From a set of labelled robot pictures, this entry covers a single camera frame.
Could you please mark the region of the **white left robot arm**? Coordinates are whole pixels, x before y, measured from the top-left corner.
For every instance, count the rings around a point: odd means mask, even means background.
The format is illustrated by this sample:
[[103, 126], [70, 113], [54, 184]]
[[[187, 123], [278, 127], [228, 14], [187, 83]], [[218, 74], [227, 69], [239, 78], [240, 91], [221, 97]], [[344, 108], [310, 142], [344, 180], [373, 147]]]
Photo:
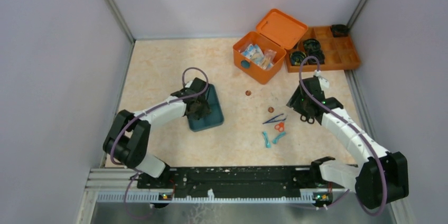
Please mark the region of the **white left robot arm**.
[[207, 101], [210, 84], [194, 78], [161, 103], [143, 111], [121, 110], [113, 121], [102, 149], [112, 160], [153, 178], [163, 176], [169, 166], [148, 150], [150, 133], [184, 117], [203, 118], [211, 113]]

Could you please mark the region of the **clear bag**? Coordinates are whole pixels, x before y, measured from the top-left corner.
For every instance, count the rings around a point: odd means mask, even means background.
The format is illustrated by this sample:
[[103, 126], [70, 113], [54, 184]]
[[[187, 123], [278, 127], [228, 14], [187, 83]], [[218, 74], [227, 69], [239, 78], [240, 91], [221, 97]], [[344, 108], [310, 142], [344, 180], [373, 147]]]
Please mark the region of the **clear bag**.
[[273, 66], [273, 60], [276, 56], [276, 53], [277, 53], [276, 51], [271, 50], [271, 49], [265, 50], [264, 57], [260, 63], [260, 67], [263, 70], [268, 70]]

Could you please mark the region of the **blue tweezers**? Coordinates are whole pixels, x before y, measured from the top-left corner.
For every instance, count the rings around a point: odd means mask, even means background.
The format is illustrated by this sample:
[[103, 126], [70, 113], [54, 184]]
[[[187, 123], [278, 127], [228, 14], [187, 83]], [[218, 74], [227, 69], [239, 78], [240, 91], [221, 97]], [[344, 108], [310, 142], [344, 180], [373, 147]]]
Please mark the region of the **blue tweezers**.
[[280, 123], [286, 120], [286, 117], [283, 113], [276, 115], [267, 121], [263, 122], [263, 124], [272, 124], [272, 123]]

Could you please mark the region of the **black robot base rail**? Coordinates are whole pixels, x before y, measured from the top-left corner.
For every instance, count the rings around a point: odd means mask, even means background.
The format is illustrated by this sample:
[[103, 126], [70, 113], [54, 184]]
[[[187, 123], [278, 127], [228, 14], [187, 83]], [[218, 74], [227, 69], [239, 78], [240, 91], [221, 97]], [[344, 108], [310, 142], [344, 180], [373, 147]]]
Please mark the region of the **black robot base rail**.
[[341, 187], [316, 182], [310, 166], [171, 167], [158, 178], [142, 173], [137, 188], [158, 192], [158, 202], [310, 203], [328, 207]]

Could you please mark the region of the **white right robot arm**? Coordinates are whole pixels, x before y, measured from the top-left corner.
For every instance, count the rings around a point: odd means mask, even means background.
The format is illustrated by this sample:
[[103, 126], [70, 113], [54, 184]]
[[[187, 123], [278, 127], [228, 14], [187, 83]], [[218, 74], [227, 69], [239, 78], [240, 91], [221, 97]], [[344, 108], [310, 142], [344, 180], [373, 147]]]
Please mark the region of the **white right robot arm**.
[[344, 164], [333, 157], [311, 163], [310, 173], [317, 184], [329, 182], [354, 192], [364, 208], [373, 210], [409, 195], [408, 164], [401, 152], [391, 152], [372, 139], [349, 116], [342, 103], [326, 97], [329, 82], [315, 70], [312, 77], [300, 78], [287, 106], [300, 120], [318, 123], [333, 134], [356, 162]]

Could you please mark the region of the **black handled scissors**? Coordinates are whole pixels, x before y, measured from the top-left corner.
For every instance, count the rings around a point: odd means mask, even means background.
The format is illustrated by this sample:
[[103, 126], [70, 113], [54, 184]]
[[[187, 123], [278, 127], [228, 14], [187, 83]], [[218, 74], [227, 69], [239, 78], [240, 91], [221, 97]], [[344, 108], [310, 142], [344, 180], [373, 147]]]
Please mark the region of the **black handled scissors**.
[[301, 115], [300, 116], [300, 120], [302, 121], [302, 122], [306, 122], [306, 123], [308, 123], [308, 124], [314, 124], [314, 122], [315, 122], [315, 118], [314, 117], [310, 117], [310, 116], [305, 116], [305, 115]]

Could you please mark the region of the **teal divided tray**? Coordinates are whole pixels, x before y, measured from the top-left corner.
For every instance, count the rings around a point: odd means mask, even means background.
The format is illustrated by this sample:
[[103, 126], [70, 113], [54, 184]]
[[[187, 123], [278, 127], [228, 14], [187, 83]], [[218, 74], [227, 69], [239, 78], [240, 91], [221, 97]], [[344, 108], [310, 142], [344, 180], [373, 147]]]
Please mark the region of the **teal divided tray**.
[[220, 101], [216, 88], [213, 84], [209, 84], [209, 89], [207, 91], [207, 102], [210, 106], [211, 113], [200, 119], [193, 119], [192, 116], [188, 115], [189, 129], [193, 132], [199, 132], [206, 129], [211, 129], [220, 126], [224, 122], [224, 115], [221, 109]]

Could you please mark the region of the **blue white packet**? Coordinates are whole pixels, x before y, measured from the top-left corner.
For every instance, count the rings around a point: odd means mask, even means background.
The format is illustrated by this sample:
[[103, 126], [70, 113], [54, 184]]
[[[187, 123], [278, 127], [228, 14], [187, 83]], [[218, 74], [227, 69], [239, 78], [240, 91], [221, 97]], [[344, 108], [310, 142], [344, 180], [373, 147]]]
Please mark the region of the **blue white packet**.
[[242, 52], [243, 56], [254, 64], [261, 66], [265, 58], [263, 51], [257, 44], [249, 44]]

